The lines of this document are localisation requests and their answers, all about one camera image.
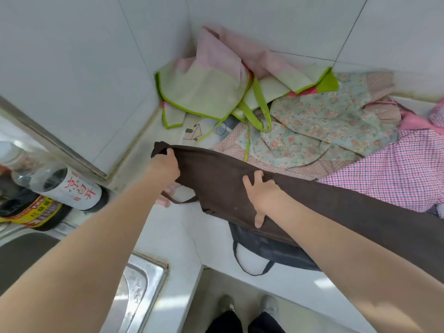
white bottle cap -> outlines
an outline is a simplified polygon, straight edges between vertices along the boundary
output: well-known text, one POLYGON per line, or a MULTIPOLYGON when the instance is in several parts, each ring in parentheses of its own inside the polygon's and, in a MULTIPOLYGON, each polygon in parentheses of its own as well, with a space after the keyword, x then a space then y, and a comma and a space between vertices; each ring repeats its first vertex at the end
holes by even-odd
POLYGON ((10 162, 16 160, 22 153, 23 150, 12 142, 0 141, 0 163, 2 165, 7 167, 10 162))

sink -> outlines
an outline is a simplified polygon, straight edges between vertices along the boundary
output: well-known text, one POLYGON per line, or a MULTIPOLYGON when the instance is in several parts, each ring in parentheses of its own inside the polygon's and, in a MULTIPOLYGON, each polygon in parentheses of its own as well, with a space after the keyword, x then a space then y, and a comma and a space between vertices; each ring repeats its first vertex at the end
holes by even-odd
MULTIPOLYGON (((0 295, 75 228, 66 223, 44 233, 10 225, 0 234, 0 295)), ((138 333, 163 285, 167 269, 136 253, 126 264, 100 333, 138 333)))

shoe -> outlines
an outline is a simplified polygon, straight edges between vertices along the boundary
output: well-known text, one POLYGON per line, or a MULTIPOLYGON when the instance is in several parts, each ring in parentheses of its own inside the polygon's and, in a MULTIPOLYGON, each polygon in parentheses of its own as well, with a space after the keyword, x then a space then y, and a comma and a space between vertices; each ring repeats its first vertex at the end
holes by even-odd
POLYGON ((233 311, 234 312, 234 299, 233 297, 229 296, 228 294, 223 295, 219 299, 219 310, 220 313, 224 313, 226 311, 233 311))
POLYGON ((278 307, 278 300, 270 296, 269 294, 266 294, 262 297, 261 304, 259 306, 260 313, 266 312, 270 316, 272 316, 277 322, 279 322, 279 307, 278 307))

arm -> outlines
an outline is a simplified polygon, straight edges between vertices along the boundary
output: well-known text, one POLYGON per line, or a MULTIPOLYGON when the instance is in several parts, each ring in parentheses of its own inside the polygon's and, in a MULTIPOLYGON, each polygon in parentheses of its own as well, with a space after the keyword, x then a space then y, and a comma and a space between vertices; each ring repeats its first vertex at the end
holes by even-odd
POLYGON ((379 333, 438 332, 444 326, 444 285, 420 268, 310 210, 262 171, 244 185, 257 211, 286 231, 379 333))
POLYGON ((156 198, 179 175, 171 149, 155 156, 138 183, 69 234, 0 297, 3 331, 97 333, 156 198))

plastic bottle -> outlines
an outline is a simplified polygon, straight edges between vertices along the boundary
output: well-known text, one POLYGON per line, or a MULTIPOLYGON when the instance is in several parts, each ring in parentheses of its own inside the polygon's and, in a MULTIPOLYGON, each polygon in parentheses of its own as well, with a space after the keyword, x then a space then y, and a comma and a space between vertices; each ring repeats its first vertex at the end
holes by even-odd
POLYGON ((11 142, 0 142, 0 163, 12 170, 16 184, 73 208, 95 212, 108 202, 103 187, 61 162, 27 152, 11 142))
POLYGON ((17 185, 0 166, 0 223, 14 222, 45 231, 58 225, 71 207, 17 185))

